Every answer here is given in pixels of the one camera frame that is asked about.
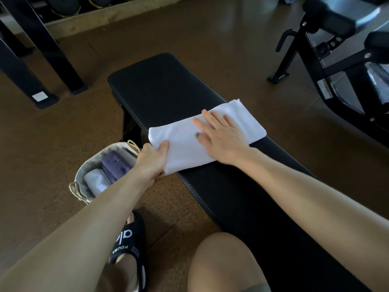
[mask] slide sandal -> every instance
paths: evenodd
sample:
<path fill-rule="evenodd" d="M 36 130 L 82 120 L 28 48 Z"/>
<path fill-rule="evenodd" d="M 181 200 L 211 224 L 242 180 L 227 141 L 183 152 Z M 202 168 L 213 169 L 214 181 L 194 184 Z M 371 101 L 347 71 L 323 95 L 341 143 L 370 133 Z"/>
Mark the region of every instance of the slide sandal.
<path fill-rule="evenodd" d="M 146 239 L 145 226 L 141 215 L 133 211 L 134 222 L 126 224 L 120 232 L 118 239 L 109 257 L 109 263 L 114 263 L 121 254 L 131 254 L 137 261 L 137 273 L 139 281 L 139 292 L 146 289 Z"/>

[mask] bench frame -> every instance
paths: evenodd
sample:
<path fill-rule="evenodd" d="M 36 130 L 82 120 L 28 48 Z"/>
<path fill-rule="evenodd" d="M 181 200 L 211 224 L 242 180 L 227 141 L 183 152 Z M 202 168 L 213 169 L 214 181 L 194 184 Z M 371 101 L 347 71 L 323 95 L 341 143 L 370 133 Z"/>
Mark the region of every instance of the bench frame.
<path fill-rule="evenodd" d="M 338 63 L 325 67 L 322 59 L 342 44 L 343 39 L 334 36 L 330 40 L 314 47 L 307 33 L 315 33 L 319 29 L 309 23 L 306 17 L 300 23 L 298 32 L 286 30 L 277 45 L 279 52 L 285 39 L 293 36 L 290 45 L 278 70 L 268 80 L 274 84 L 282 82 L 289 76 L 287 69 L 297 53 L 299 53 L 308 73 L 325 104 L 338 116 L 342 117 L 369 136 L 389 147 L 389 122 L 387 104 L 382 105 L 379 94 L 370 79 L 365 63 L 389 64 L 389 53 L 385 50 L 365 48 Z M 355 94 L 364 112 L 346 102 L 334 87 L 331 75 L 344 71 L 353 86 Z"/>

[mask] gym floor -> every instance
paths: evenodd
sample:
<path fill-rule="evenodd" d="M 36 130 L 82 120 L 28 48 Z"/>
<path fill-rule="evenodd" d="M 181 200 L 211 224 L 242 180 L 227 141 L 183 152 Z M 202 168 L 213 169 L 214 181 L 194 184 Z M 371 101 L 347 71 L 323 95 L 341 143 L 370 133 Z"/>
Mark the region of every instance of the gym floor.
<path fill-rule="evenodd" d="M 121 137 L 122 113 L 108 75 L 162 52 L 227 101 L 240 98 L 268 135 L 320 180 L 389 218 L 389 149 L 325 106 L 299 57 L 282 84 L 266 81 L 290 43 L 274 51 L 282 32 L 299 25 L 302 2 L 186 0 L 62 39 L 90 90 L 71 96 L 34 52 L 26 64 L 60 97 L 43 111 L 0 73 L 0 275 L 85 206 L 68 184 L 86 159 Z M 359 50 L 366 34 L 343 51 Z M 150 291 L 185 291 L 191 257 L 216 226 L 176 175 L 160 179 L 138 208 Z"/>

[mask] machine seat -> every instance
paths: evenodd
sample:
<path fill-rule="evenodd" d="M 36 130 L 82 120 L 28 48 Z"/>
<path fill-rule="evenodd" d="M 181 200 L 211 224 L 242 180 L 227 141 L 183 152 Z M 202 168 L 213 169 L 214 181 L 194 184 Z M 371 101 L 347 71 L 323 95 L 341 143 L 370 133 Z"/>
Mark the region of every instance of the machine seat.
<path fill-rule="evenodd" d="M 305 19 L 311 29 L 322 29 L 347 39 L 375 19 L 380 8 L 361 0 L 306 0 Z"/>
<path fill-rule="evenodd" d="M 366 48 L 389 49 L 389 21 L 368 34 L 364 45 Z"/>

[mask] white label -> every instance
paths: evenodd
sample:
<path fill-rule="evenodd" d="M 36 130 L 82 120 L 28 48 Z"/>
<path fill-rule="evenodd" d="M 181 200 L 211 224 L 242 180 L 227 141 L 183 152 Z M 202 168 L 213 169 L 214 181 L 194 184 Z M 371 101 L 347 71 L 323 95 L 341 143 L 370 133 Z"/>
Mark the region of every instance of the white label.
<path fill-rule="evenodd" d="M 43 91 L 37 93 L 37 94 L 34 94 L 32 96 L 36 101 L 42 101 L 43 99 L 46 99 L 46 98 L 49 98 L 46 93 L 44 93 Z"/>

